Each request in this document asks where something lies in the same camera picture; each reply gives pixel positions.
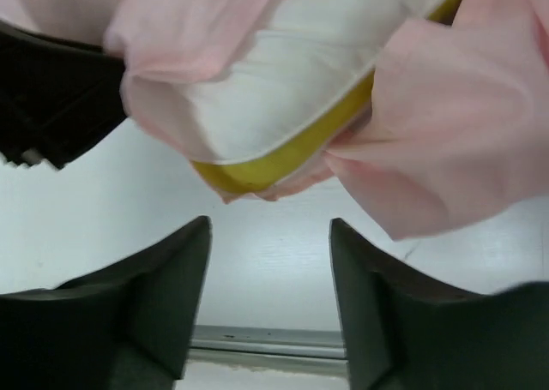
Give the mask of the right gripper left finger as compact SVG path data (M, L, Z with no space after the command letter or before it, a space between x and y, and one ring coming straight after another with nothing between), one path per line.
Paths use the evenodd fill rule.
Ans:
M210 249L211 222L201 216L57 288L2 295L2 388L174 388Z

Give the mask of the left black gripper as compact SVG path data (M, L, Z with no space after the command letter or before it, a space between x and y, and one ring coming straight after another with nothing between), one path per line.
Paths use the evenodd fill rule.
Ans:
M126 118L122 59L76 41L1 24L1 155L61 170Z

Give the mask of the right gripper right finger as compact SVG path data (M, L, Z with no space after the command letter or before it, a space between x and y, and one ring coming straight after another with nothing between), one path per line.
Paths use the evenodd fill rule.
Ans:
M465 291L342 219L331 222L329 244L351 388L547 388L547 283Z

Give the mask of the white pillow yellow edge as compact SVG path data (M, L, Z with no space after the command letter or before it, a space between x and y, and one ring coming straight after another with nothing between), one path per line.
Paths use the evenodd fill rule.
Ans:
M185 88L200 128L193 167L230 195L290 177L368 104L391 34L460 1L280 0L221 76Z

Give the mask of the pink blue printed pillowcase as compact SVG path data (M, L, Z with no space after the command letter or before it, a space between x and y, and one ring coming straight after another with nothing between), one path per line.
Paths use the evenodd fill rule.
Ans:
M279 2L1 0L1 24L122 59L126 118L192 165L185 88L221 76ZM394 239L546 195L548 0L461 0L438 21L406 19L377 55L368 104L290 177L244 195L208 185L228 202L274 201L331 177Z

